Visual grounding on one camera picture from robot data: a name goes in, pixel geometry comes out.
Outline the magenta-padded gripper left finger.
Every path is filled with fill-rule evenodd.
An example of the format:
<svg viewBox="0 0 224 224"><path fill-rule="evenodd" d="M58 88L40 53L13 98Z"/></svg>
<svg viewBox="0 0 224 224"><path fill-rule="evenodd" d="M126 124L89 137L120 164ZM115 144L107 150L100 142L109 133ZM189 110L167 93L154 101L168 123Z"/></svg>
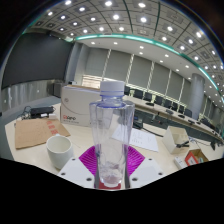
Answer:
<svg viewBox="0 0 224 224"><path fill-rule="evenodd" d="M93 188L97 173L95 147L91 146L78 158L71 158L58 176L84 188Z"/></svg>

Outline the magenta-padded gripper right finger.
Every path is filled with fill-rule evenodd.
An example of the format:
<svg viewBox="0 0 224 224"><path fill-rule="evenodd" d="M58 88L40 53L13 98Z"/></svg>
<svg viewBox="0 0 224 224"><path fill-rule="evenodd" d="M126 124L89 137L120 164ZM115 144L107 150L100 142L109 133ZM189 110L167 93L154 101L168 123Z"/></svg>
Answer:
<svg viewBox="0 0 224 224"><path fill-rule="evenodd" d="M126 160L126 186L140 188L165 177L166 174L153 158L146 158L129 146Z"/></svg>

